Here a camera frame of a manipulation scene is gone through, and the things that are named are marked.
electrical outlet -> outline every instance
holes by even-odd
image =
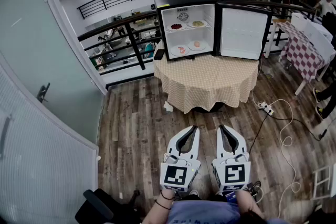
[[[274,110],[272,109],[272,107],[270,105],[268,105],[266,102],[262,102],[261,104],[263,110],[270,116],[273,115]]]

lower floor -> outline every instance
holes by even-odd
[[[334,111],[324,121],[316,115],[313,87],[320,90],[328,85],[313,81],[294,95],[302,82],[295,68],[286,69],[277,62],[277,55],[263,59],[263,68],[254,88],[256,102],[272,103],[285,99],[293,110],[293,117],[305,123],[310,131],[318,134],[336,117]],[[180,130],[197,125],[201,129],[198,159],[201,169],[192,183],[192,189],[206,199],[218,191],[211,166],[216,156],[216,129],[220,124],[238,131],[245,139],[248,150],[256,134],[259,136],[250,154],[252,182],[261,181],[264,197],[258,204],[268,218],[278,216],[279,202],[284,189],[293,181],[294,171],[281,153],[280,130],[289,122],[265,119],[252,100],[238,108],[224,105],[219,111],[188,114],[163,107],[167,94],[162,91],[159,79],[150,77],[112,86],[104,100],[99,132],[99,187],[120,203],[128,203],[134,190],[139,190],[136,205],[145,215],[160,193],[160,163],[169,140]],[[274,117],[291,118],[285,102],[275,103]],[[281,217],[288,222],[303,223],[317,202],[310,200],[313,188],[312,172],[336,162],[336,126],[332,124],[326,136],[318,142],[299,122],[292,122],[282,132],[282,139],[291,136],[291,147],[283,149],[284,155],[296,170],[296,181],[301,189],[294,194],[286,190],[281,202]],[[336,200],[323,200],[323,210],[336,212]]]

open refrigerator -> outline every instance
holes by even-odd
[[[258,60],[271,12],[215,0],[154,0],[167,60],[196,55]]]

plate of food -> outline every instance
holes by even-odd
[[[171,25],[167,25],[167,29],[169,31],[179,31],[179,30],[183,30],[184,28],[187,27],[187,24],[180,22],[177,24],[171,24]]]
[[[188,44],[188,48],[190,50],[204,50],[205,44],[204,42],[201,42],[201,41],[191,41]]]
[[[177,45],[171,48],[170,52],[175,56],[184,56],[189,52],[189,48],[185,45]]]
[[[193,21],[192,23],[189,23],[189,24],[190,24],[190,26],[196,27],[196,28],[204,27],[204,26],[208,25],[208,23],[205,20],[195,20],[195,21]]]

white stool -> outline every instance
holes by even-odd
[[[321,181],[318,181],[319,172],[327,171],[327,170],[328,170],[327,178]],[[313,172],[313,174],[315,174],[315,177],[314,177],[314,189],[313,189],[312,200],[330,198],[336,195],[336,163],[330,166],[323,167],[321,169],[317,169]],[[323,195],[323,196],[316,197],[317,186],[321,185],[324,182],[328,182],[328,191],[330,191],[330,193]]]

